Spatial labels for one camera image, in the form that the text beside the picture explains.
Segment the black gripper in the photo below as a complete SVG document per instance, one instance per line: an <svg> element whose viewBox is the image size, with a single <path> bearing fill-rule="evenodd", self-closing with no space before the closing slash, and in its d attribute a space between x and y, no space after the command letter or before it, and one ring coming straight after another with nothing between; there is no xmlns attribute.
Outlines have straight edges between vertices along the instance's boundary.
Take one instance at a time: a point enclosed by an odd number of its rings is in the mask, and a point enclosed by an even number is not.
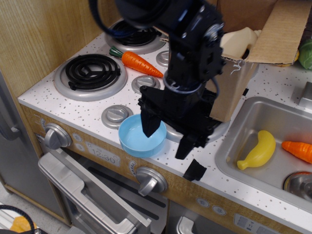
<svg viewBox="0 0 312 234"><path fill-rule="evenodd" d="M146 137L151 137L163 121L183 134L175 158L184 160L194 147L206 146L209 136L219 124L210 117L217 93L207 90L204 84L191 93L148 86L141 86L140 92L138 104Z"/></svg>

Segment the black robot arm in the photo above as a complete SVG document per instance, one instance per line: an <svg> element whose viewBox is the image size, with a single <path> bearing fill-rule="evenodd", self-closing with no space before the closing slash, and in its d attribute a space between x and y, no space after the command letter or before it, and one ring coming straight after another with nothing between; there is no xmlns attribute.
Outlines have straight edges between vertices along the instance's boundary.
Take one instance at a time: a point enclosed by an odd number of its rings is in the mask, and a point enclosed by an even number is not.
<svg viewBox="0 0 312 234"><path fill-rule="evenodd" d="M117 9L130 24L129 30L106 27L98 2L89 1L97 25L114 38L129 36L139 29L155 27L169 37L169 65L164 89L140 88L141 122L144 134L151 136L165 122L182 133L177 159L184 159L195 147L205 147L218 125L210 117L219 95L206 89L206 83L222 73L220 41L222 16L205 0L117 0Z"/></svg>

